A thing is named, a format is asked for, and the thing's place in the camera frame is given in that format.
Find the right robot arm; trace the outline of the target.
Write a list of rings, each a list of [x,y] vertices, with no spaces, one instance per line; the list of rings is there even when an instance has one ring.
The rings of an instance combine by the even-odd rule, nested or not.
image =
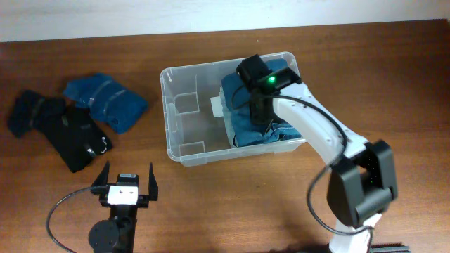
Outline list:
[[[287,122],[323,159],[325,166],[309,184],[306,200],[313,218],[333,234],[328,251],[409,252],[406,245],[373,244],[375,225],[398,197],[391,147],[383,140],[372,143],[346,127],[289,67],[273,71],[253,55],[242,60],[236,72],[250,93],[252,123]],[[315,185],[326,174],[327,203],[337,219],[333,227],[319,218],[311,203]]]

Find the light blue denim jeans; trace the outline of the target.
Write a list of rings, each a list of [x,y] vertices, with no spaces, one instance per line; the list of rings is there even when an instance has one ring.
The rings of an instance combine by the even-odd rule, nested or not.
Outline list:
[[[232,126],[231,122],[231,112],[226,106],[226,99],[224,95],[223,88],[220,88],[219,90],[219,96],[221,99],[221,105],[222,105],[222,112],[223,112],[223,118],[224,118],[224,126],[226,130],[227,139],[229,141],[229,144],[232,148],[236,148],[236,144],[234,143],[235,140],[235,131]]]

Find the dark blue jeans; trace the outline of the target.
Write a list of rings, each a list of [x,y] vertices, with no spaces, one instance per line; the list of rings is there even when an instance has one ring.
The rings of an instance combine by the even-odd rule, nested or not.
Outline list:
[[[232,95],[242,85],[242,80],[235,72],[226,75],[221,80],[226,106],[231,112],[231,122],[236,135],[234,143],[237,148],[302,137],[287,122],[276,122],[274,120],[268,124],[252,124],[250,121],[250,109],[247,105],[240,109],[233,109],[231,106]]]

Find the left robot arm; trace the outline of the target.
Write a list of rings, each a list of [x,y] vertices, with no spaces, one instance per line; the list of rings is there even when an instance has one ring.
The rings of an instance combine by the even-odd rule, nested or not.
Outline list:
[[[92,226],[88,241],[94,253],[132,253],[138,209],[158,200],[158,183],[151,167],[148,194],[140,194],[137,174],[120,174],[115,183],[109,183],[109,168],[106,163],[91,189],[101,206],[110,210],[109,218]]]

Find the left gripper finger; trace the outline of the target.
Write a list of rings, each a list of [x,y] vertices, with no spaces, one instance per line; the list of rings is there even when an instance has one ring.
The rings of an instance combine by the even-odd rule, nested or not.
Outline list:
[[[92,187],[94,186],[105,186],[108,183],[108,175],[110,170],[110,163],[107,161],[100,172],[100,174],[96,177],[94,182],[91,184]]]
[[[150,168],[149,168],[148,199],[150,201],[157,201],[158,200],[158,183],[157,183],[155,175],[154,175],[154,170],[153,170],[153,164],[152,163],[150,163]]]

